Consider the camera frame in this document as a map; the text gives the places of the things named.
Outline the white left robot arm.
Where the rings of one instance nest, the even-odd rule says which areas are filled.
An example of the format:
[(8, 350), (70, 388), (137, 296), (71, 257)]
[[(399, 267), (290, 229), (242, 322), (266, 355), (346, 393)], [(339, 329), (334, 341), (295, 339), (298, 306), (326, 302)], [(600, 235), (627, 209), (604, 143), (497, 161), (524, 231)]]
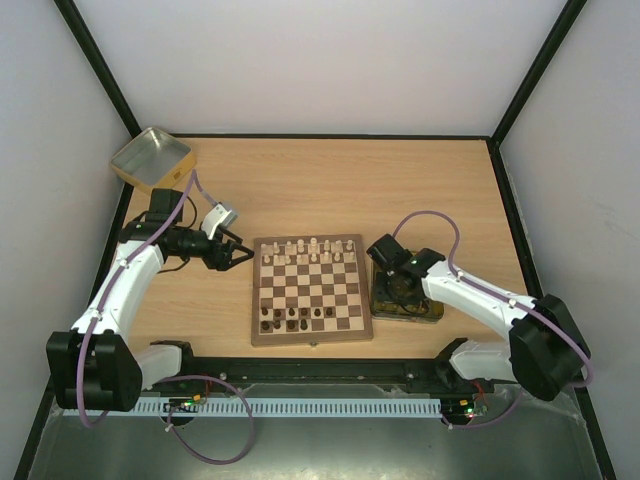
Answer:
[(168, 258), (196, 258), (210, 270), (228, 271), (253, 256), (225, 227), (208, 232), (168, 222), (129, 222), (94, 299), (70, 330), (54, 332), (47, 341), (58, 406), (127, 412), (144, 390), (181, 371), (187, 343), (160, 341), (139, 354), (128, 344), (139, 307)]

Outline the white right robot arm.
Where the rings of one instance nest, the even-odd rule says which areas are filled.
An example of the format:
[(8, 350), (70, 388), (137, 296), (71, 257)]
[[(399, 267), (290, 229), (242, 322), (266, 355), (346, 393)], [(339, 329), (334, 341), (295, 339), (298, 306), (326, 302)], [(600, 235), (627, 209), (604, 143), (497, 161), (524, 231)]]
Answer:
[(559, 298), (536, 299), (499, 288), (458, 268), (451, 259), (423, 248), (413, 253), (390, 234), (367, 254), (396, 304), (426, 300), (450, 306), (489, 327), (501, 340), (460, 340), (436, 367), (445, 390), (470, 380), (515, 382), (539, 400), (551, 401), (587, 367), (584, 338)]

